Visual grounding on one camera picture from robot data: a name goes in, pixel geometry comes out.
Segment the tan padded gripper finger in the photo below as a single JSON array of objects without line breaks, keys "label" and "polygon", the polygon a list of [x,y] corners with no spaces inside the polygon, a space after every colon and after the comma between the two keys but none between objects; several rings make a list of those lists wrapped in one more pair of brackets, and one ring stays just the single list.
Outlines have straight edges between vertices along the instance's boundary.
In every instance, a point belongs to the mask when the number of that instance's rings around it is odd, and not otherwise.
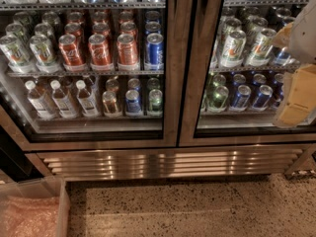
[{"label": "tan padded gripper finger", "polygon": [[293,23],[289,23],[276,33],[273,38],[274,47],[283,48],[292,46],[292,27]]},{"label": "tan padded gripper finger", "polygon": [[316,109],[316,65],[305,64],[283,77],[283,100],[277,108],[276,127],[296,127]]}]

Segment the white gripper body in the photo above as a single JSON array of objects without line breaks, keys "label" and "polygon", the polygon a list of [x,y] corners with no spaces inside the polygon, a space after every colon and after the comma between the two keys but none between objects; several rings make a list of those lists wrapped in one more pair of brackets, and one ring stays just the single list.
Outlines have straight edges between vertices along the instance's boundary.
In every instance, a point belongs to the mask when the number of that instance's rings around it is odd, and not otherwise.
[{"label": "white gripper body", "polygon": [[310,0],[293,22],[289,53],[302,63],[316,63],[316,0]]}]

